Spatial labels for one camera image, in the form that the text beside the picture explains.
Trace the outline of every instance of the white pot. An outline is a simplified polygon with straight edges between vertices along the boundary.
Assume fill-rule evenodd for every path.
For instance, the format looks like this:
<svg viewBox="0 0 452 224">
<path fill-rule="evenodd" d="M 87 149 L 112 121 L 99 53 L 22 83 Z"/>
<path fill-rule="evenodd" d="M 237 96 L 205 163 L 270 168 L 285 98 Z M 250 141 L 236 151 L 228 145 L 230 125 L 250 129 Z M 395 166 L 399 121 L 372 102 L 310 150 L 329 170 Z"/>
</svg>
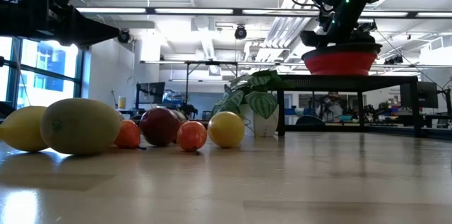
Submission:
<svg viewBox="0 0 452 224">
<path fill-rule="evenodd" d="M 273 137 L 278 127 L 278 106 L 268 119 L 255 114 L 248 104 L 240 105 L 240 112 L 245 117 L 245 136 Z"/>
</svg>

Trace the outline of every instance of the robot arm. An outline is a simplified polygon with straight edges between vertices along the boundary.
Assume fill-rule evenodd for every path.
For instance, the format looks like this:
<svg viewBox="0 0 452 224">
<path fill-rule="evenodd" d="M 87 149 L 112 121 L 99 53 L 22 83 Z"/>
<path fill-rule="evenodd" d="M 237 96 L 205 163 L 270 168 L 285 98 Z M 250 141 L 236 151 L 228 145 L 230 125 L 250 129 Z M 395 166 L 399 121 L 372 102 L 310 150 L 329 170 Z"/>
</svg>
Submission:
<svg viewBox="0 0 452 224">
<path fill-rule="evenodd" d="M 348 42 L 373 42 L 375 39 L 362 29 L 357 28 L 357 21 L 366 4 L 378 0 L 312 0 L 321 11 L 319 25 L 324 35 L 312 31 L 303 31 L 301 38 L 306 46 L 325 47 L 329 43 L 345 44 Z"/>
<path fill-rule="evenodd" d="M 0 0 L 0 35 L 80 48 L 119 36 L 119 29 L 83 17 L 69 1 Z"/>
</svg>

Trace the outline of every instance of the red bowl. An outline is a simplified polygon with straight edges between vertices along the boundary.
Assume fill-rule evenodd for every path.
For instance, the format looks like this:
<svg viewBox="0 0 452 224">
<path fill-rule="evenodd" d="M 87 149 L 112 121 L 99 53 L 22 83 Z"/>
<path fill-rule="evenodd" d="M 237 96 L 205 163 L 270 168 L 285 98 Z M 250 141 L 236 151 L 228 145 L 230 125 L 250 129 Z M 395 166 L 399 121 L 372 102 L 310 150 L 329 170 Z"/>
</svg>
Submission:
<svg viewBox="0 0 452 224">
<path fill-rule="evenodd" d="M 302 60 L 313 75 L 368 76 L 381 47 L 373 43 L 322 47 L 303 54 Z"/>
</svg>

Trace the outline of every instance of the security camera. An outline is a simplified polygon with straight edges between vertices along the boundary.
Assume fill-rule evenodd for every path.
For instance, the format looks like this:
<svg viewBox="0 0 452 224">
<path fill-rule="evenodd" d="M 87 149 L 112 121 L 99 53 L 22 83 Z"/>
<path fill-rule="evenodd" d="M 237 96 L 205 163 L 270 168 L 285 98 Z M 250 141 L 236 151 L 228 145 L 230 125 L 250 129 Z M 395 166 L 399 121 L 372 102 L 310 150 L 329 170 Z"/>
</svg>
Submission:
<svg viewBox="0 0 452 224">
<path fill-rule="evenodd" d="M 121 32 L 118 36 L 118 41 L 123 44 L 128 44 L 132 41 L 132 37 L 130 36 L 129 29 L 121 29 Z"/>
<path fill-rule="evenodd" d="M 245 26 L 243 25 L 237 26 L 234 36 L 236 40 L 244 40 L 246 38 Z"/>
</svg>

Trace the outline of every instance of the floor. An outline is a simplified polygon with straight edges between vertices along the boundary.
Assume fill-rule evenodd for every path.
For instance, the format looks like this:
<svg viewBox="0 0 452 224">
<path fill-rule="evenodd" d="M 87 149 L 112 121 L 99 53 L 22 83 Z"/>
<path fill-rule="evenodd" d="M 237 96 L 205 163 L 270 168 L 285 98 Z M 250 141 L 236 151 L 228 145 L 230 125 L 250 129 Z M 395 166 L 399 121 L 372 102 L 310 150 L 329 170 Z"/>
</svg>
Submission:
<svg viewBox="0 0 452 224">
<path fill-rule="evenodd" d="M 0 223 L 452 223 L 452 143 L 288 133 L 75 158 L 0 142 Z"/>
</svg>

